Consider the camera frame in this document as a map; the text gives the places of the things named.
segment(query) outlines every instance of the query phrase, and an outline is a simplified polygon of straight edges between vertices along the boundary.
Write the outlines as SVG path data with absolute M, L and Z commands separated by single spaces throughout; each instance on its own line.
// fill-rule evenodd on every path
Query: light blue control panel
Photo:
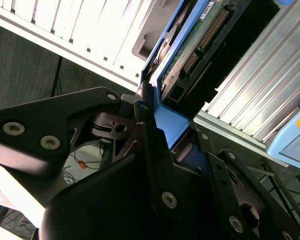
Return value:
M 267 153 L 300 168 L 300 111 L 276 134 Z

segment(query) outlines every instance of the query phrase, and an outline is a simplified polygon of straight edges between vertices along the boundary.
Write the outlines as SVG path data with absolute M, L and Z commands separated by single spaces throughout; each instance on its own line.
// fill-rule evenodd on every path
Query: floor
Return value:
M 0 109 L 49 98 L 51 95 L 59 56 L 0 27 Z M 62 93 L 72 93 L 94 87 L 108 87 L 119 95 L 132 94 L 128 89 L 104 77 L 63 59 L 59 73 Z M 211 139 L 215 150 L 230 149 L 250 167 L 261 168 L 262 157 L 227 138 L 201 127 Z M 296 179 L 300 169 L 284 168 L 271 163 L 286 188 L 300 192 Z M 267 179 L 263 182 L 267 190 L 272 188 Z M 278 199 L 275 191 L 271 194 Z M 300 195 L 293 197 L 300 202 Z

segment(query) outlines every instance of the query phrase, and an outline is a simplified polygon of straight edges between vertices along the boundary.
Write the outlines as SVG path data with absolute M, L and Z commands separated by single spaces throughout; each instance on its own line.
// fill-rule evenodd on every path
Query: metal screw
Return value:
M 9 135 L 18 136 L 23 134 L 26 130 L 25 126 L 16 121 L 7 122 L 3 125 L 2 130 Z
M 229 155 L 229 157 L 230 157 L 231 159 L 235 159 L 235 158 L 236 158 L 235 155 L 234 155 L 232 152 L 228 152 L 228 155 Z
M 293 240 L 293 238 L 290 236 L 290 234 L 287 233 L 286 231 L 282 231 L 282 235 L 284 236 L 284 238 L 286 240 Z
M 108 93 L 107 97 L 110 98 L 111 100 L 116 100 L 116 96 L 111 93 Z
M 236 216 L 230 216 L 229 222 L 234 230 L 236 230 L 238 233 L 242 234 L 244 232 L 244 226 Z
M 144 104 L 141 104 L 141 107 L 143 107 L 145 110 L 148 110 L 149 108 L 146 106 L 146 105 L 144 105 Z
M 208 136 L 205 135 L 205 134 L 203 134 L 203 133 L 201 133 L 201 137 L 202 137 L 204 140 L 208 140 L 208 139 L 209 139 Z
M 47 150 L 56 150 L 60 147 L 61 143 L 55 136 L 48 135 L 40 139 L 40 145 Z
M 162 201 L 170 209 L 175 209 L 177 206 L 176 197 L 169 191 L 162 193 Z

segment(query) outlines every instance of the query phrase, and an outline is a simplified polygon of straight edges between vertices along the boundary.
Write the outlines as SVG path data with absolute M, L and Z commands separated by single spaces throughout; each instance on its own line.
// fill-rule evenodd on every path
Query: green circuit board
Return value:
M 209 1 L 201 17 L 195 23 L 162 76 L 160 81 L 161 91 L 168 86 L 171 78 L 179 74 L 180 70 L 183 69 L 187 73 L 192 68 L 199 58 L 195 53 L 195 49 L 199 51 L 203 50 L 226 18 L 228 11 L 225 10 L 223 6 L 224 0 Z

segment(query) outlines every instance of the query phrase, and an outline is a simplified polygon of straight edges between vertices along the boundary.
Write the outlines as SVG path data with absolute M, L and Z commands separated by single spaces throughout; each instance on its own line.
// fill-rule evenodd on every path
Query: circuit board label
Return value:
M 213 7 L 213 5 L 215 4 L 215 1 L 210 1 L 208 3 L 208 5 L 206 6 L 206 8 L 203 10 L 203 13 L 200 16 L 200 19 L 203 20 L 205 19 L 205 17 L 208 15 L 208 13 L 210 12 L 210 9 Z

